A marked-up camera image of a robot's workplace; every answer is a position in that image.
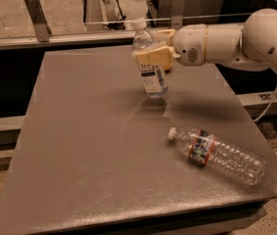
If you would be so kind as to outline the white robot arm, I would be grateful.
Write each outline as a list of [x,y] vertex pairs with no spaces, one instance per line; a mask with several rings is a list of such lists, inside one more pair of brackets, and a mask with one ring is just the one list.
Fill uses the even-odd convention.
[[158,30],[156,44],[133,53],[141,65],[183,66],[219,64],[240,71],[277,74],[277,11],[261,9],[242,23],[189,24],[178,30]]

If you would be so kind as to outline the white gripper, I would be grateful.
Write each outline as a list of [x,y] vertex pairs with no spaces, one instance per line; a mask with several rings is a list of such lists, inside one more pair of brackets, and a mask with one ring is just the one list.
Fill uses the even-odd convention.
[[205,63],[206,24],[190,24],[175,29],[152,30],[151,35],[158,42],[167,45],[148,50],[134,51],[132,56],[139,65],[164,67],[177,61],[184,66],[201,66]]

